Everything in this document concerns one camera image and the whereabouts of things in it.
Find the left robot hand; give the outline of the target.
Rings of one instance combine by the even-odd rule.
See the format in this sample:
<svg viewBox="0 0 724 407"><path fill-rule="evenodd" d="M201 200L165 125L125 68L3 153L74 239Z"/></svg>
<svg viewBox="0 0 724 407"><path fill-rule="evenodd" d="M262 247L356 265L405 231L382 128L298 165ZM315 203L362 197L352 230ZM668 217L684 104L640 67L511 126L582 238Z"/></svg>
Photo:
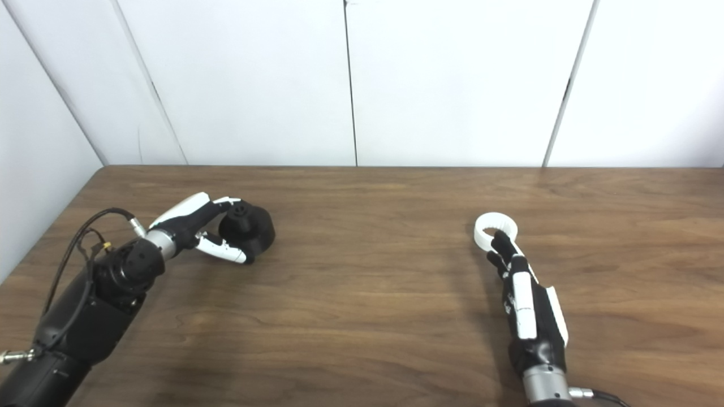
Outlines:
<svg viewBox="0 0 724 407"><path fill-rule="evenodd" d="M198 192L161 214L150 224L149 230L160 230L167 234L174 242L176 254L181 250L194 248L212 257L250 265L253 262L250 254L246 254L241 248L233 247L229 240L220 235L204 231L207 224L241 201L235 197L212 200L209 194Z"/></svg>

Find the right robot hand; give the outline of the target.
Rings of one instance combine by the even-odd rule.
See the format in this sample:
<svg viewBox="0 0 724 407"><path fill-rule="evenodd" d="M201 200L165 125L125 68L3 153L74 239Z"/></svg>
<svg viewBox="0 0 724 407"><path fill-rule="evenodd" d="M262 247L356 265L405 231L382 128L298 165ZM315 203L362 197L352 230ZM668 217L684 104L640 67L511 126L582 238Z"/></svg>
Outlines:
<svg viewBox="0 0 724 407"><path fill-rule="evenodd" d="M566 341L551 305L550 288L538 283L525 255L502 230L495 232L486 257L502 282L514 372L523 377L528 369L545 364L565 373Z"/></svg>

